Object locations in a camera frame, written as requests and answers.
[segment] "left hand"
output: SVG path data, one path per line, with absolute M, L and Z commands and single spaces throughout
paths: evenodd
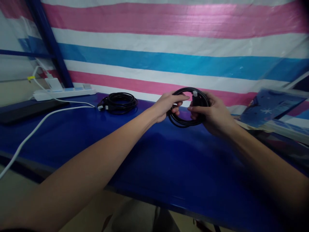
M 156 123 L 162 122 L 166 118 L 166 112 L 170 110 L 174 103 L 177 107 L 172 109 L 172 113 L 179 116 L 179 106 L 183 104 L 183 101 L 188 100 L 190 97 L 181 95 L 172 95 L 175 91 L 164 93 L 159 100 L 151 107 L 156 114 Z

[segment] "tabletop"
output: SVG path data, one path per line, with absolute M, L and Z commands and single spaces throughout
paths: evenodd
M 97 105 L 105 96 L 97 93 L 67 100 Z M 33 103 L 3 107 L 0 112 Z M 124 115 L 96 108 L 53 114 L 19 156 L 57 169 L 152 105 L 139 100 L 137 108 Z M 181 115 L 189 113 L 184 107 L 180 111 Z M 14 154 L 42 118 L 0 125 L 0 150 Z M 234 149 L 202 125 L 178 128 L 168 118 L 155 124 L 134 146 L 109 186 L 118 193 L 236 231 L 282 231 L 284 227 L 283 217 L 237 159 Z

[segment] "metal pole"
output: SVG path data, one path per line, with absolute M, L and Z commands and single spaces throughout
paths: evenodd
M 16 55 L 16 56 L 39 57 L 39 58 L 45 58 L 45 59 L 55 58 L 54 55 L 50 55 L 50 54 L 27 53 L 27 52 L 18 52 L 18 51 L 10 51 L 10 50 L 2 50 L 2 49 L 0 49 L 0 54 L 1 55 Z
M 54 55 L 53 64 L 63 82 L 64 87 L 72 88 L 73 83 L 67 67 L 64 63 L 58 43 L 47 20 L 45 11 L 40 0 L 25 0 L 39 33 L 45 43 L 48 52 Z

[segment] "hand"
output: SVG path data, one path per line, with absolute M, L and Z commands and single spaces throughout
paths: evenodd
M 204 114 L 206 120 L 203 124 L 211 134 L 223 138 L 231 136 L 235 129 L 239 128 L 239 125 L 220 98 L 208 92 L 204 92 L 204 94 L 209 98 L 211 106 L 192 106 L 191 102 L 190 107 L 188 107 L 188 110 L 191 111 L 191 118 L 196 120 L 199 113 Z
M 159 100 L 151 107 L 156 114 L 156 123 L 162 122 L 166 118 L 166 112 L 170 110 L 174 103 L 177 107 L 172 109 L 172 113 L 179 115 L 179 106 L 183 104 L 183 101 L 188 100 L 190 97 L 181 95 L 172 95 L 175 91 L 164 93 Z

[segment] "left arm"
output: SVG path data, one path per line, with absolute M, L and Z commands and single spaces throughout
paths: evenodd
M 189 97 L 164 94 L 142 114 L 91 145 L 50 175 L 26 197 L 1 229 L 58 231 L 103 189 L 141 136 Z M 173 112 L 179 114 L 178 108 Z

